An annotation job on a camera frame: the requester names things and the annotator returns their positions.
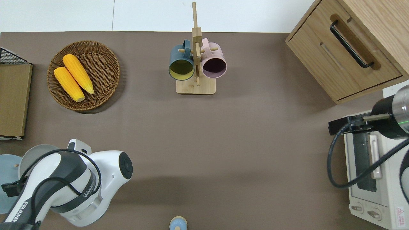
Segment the blue mug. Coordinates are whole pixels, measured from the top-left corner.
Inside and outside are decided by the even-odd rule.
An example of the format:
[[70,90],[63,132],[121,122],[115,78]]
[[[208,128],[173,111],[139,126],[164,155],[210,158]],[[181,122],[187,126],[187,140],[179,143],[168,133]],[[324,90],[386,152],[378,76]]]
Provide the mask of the blue mug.
[[169,74],[178,81],[191,78],[194,74],[193,54],[190,49],[190,41],[185,40],[183,45],[177,45],[171,50]]

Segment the black cable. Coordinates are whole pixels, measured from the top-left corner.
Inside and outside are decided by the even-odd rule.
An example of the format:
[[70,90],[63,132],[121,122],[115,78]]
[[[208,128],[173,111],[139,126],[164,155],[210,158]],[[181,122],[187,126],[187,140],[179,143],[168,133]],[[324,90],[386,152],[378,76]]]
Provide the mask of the black cable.
[[19,181],[18,181],[18,183],[17,183],[17,188],[19,189],[19,188],[21,187],[21,183],[22,183],[22,181],[23,181],[25,175],[30,171],[30,169],[31,169],[35,164],[37,164],[38,161],[40,161],[41,159],[45,158],[46,156],[49,156],[49,155],[51,155],[51,154],[53,154],[53,153],[56,153],[56,152],[71,152],[71,153],[76,153],[76,154],[79,154],[79,155],[85,157],[87,160],[89,160],[89,161],[91,162],[91,164],[95,167],[95,169],[97,170],[97,173],[98,173],[98,185],[97,185],[97,187],[94,189],[94,191],[91,193],[91,195],[94,195],[94,194],[98,191],[98,189],[101,187],[101,172],[100,172],[98,166],[96,165],[96,163],[95,163],[89,156],[87,156],[87,155],[85,155],[85,154],[83,154],[82,152],[79,152],[79,151],[77,151],[77,150],[73,150],[73,149],[56,149],[56,150],[49,151],[49,152],[43,154],[42,156],[40,156],[39,158],[37,158],[31,165],[29,165],[29,167],[28,167],[28,168],[24,171],[24,173],[21,175],[21,177],[20,177],[20,179],[19,179]]
[[335,143],[337,142],[338,138],[340,137],[341,133],[343,133],[350,125],[353,125],[356,122],[359,122],[361,120],[352,120],[346,123],[335,135],[331,145],[330,149],[328,151],[328,158],[327,158],[327,173],[328,173],[328,178],[330,179],[330,182],[332,185],[334,185],[337,188],[348,188],[351,187],[352,185],[358,183],[361,181],[365,176],[369,175],[372,171],[374,171],[376,168],[378,168],[381,164],[383,164],[387,159],[389,159],[391,156],[393,156],[395,153],[400,151],[401,149],[405,148],[405,146],[409,145],[409,138],[402,141],[400,144],[396,145],[393,147],[391,150],[389,150],[386,154],[384,154],[382,157],[379,158],[375,163],[373,163],[370,167],[368,167],[365,171],[363,171],[360,175],[358,175],[355,179],[349,181],[346,184],[338,184],[335,182],[332,172],[331,172],[331,158],[334,150]]
[[41,187],[43,184],[45,184],[47,181],[50,181],[50,180],[57,180],[57,181],[59,181],[59,182],[62,182],[63,184],[65,184],[66,186],[68,186],[68,187],[71,189],[71,191],[73,191],[77,196],[80,196],[80,195],[81,195],[81,193],[78,192],[78,191],[77,191],[66,179],[64,179],[64,178],[61,178],[61,177],[49,177],[49,178],[46,178],[46,179],[42,180],[42,181],[36,186],[36,188],[34,189],[33,195],[32,195],[32,197],[31,197],[31,215],[30,215],[30,220],[32,221],[33,224],[35,224],[35,222],[36,222],[36,216],[35,216],[35,215],[36,215],[36,207],[35,207],[36,202],[35,202],[35,199],[36,199],[37,192],[38,192],[38,190],[40,189],[40,187]]
[[[24,173],[21,175],[21,177],[20,177],[20,179],[19,179],[19,181],[18,181],[18,183],[17,183],[17,189],[19,189],[19,188],[21,187],[21,183],[22,183],[22,181],[23,181],[25,175],[30,171],[30,169],[31,169],[38,161],[42,160],[42,159],[45,158],[46,156],[49,156],[49,155],[51,155],[51,154],[53,154],[53,153],[56,153],[56,152],[71,152],[71,153],[76,153],[76,154],[79,154],[79,155],[85,157],[87,160],[89,160],[89,161],[91,162],[91,164],[95,167],[95,169],[97,170],[97,173],[98,173],[98,185],[97,185],[97,187],[94,189],[94,191],[90,194],[90,196],[94,195],[94,194],[99,190],[99,188],[101,187],[101,172],[100,172],[98,166],[96,165],[96,163],[95,163],[89,156],[87,156],[87,155],[85,155],[85,154],[83,154],[82,152],[79,152],[79,151],[77,151],[77,150],[73,150],[73,149],[56,149],[56,150],[49,151],[49,152],[43,154],[42,156],[40,156],[39,158],[37,158],[33,163],[31,163],[31,165],[29,165],[29,167],[28,167],[28,168],[24,171]],[[60,178],[60,177],[50,177],[50,178],[44,179],[43,181],[41,181],[41,182],[37,185],[37,187],[35,188],[35,190],[34,190],[34,192],[33,192],[32,197],[31,197],[31,216],[30,216],[30,219],[33,221],[33,223],[35,223],[35,211],[36,211],[36,210],[35,210],[35,203],[34,203],[35,198],[34,198],[34,197],[35,197],[35,195],[36,195],[38,189],[40,188],[40,186],[43,185],[45,182],[50,181],[50,180],[58,180],[58,181],[60,181],[60,182],[62,182],[62,183],[64,183],[64,184],[66,184],[76,195],[78,195],[78,196],[81,195],[80,192],[78,192],[68,181],[66,181],[66,180],[63,179],[63,178]]]

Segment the wooden mug tree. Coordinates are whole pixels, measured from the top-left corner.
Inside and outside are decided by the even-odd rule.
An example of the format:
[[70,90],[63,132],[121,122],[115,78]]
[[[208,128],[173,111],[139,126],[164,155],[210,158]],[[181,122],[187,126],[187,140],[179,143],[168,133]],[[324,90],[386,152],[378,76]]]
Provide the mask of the wooden mug tree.
[[179,94],[214,94],[216,93],[216,79],[206,77],[202,72],[201,50],[202,44],[202,28],[198,27],[198,19],[196,14],[196,3],[192,3],[193,7],[193,28],[192,28],[192,53],[193,63],[195,68],[194,77],[185,81],[176,81],[176,92]]

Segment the brown tabletop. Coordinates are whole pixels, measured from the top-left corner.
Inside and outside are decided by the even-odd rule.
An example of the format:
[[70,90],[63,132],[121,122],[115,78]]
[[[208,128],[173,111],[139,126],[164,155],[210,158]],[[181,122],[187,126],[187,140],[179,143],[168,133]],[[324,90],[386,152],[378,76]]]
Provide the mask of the brown tabletop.
[[[381,229],[350,213],[348,190],[327,178],[326,155],[328,121],[370,110],[382,92],[335,105],[287,35],[203,33],[223,49],[227,72],[214,95],[179,95],[169,53],[191,33],[1,33],[0,46],[34,66],[25,139],[0,141],[0,153],[66,148],[72,138],[93,152],[126,152],[133,177],[82,229],[168,229],[177,215],[190,230]],[[53,56],[82,40],[105,44],[121,66],[117,91],[91,114],[60,106],[46,81]],[[343,143],[335,154],[334,174],[345,181]],[[76,227],[49,212],[41,229]]]

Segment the warning label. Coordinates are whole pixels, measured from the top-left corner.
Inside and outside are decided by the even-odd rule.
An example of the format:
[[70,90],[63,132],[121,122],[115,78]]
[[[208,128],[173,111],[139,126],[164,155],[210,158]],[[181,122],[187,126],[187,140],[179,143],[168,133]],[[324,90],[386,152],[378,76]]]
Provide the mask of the warning label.
[[398,224],[398,227],[406,227],[403,207],[396,207],[396,223]]

